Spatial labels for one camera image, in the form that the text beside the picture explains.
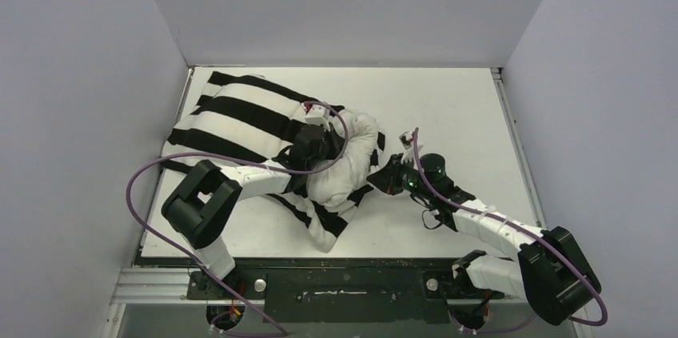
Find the black white striped pillowcase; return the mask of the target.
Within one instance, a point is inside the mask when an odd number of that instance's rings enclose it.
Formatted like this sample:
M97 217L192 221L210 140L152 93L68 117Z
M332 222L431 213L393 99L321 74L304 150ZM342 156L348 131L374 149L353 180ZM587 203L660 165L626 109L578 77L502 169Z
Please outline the black white striped pillowcase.
M301 105L309 97L260 77L214 72L193 111L172 129L162 148L164 169L186 175L207 153L263 163L276 157L305 124ZM334 108L338 113L346 109ZM333 128L348 138L341 115L331 117ZM385 149L379 130L378 145ZM288 209L308 229L317 249L327 253L345 231L363 197L372 190L367 183L349 198L357 203L342 213L332 213L308 198L308 193L269 195L270 201Z

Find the black metal base rail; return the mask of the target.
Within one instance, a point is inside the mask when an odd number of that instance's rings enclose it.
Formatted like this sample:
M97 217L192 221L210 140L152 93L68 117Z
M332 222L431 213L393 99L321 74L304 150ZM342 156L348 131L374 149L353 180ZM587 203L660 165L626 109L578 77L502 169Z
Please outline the black metal base rail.
M242 259L229 288L186 260L147 260L116 283L108 337L578 337L528 304L465 291L448 259Z

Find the white pillow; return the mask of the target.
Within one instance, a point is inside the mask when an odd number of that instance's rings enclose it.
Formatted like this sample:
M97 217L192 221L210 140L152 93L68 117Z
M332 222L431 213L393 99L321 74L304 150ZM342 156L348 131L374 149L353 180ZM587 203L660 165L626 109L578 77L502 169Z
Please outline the white pillow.
M346 149L336 164L309 176L307 182L308 198L332 213L342 213L357 203L349 196L367 185L366 177L379 167L383 152L374 117L349 109L339 114L348 127Z

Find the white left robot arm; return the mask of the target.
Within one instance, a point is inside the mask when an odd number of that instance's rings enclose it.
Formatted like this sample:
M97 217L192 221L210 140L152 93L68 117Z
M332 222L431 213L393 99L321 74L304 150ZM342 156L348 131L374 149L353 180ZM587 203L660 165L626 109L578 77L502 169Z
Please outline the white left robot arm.
M221 298L239 286L235 260L221 235L235 205L269 194L307 193L313 169L339 158L345 139L323 125L303 125L293 144L262 163L219 167L199 161L162 205L162 216L189 244L208 277L208 288Z

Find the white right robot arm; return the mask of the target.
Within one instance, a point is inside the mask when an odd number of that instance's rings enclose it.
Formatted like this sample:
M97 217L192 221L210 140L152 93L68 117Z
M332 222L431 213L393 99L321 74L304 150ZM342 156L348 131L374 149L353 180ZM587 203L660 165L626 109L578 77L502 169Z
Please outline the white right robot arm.
M453 262L453 286L462 296L489 290L526 300L551 325L572 320L590 301L600 300L600 282L567 229L541 229L491 209L447 175L441 155L414 161L394 154L367 181L391 196L407 192L441 226L501 252L495 257L474 250Z

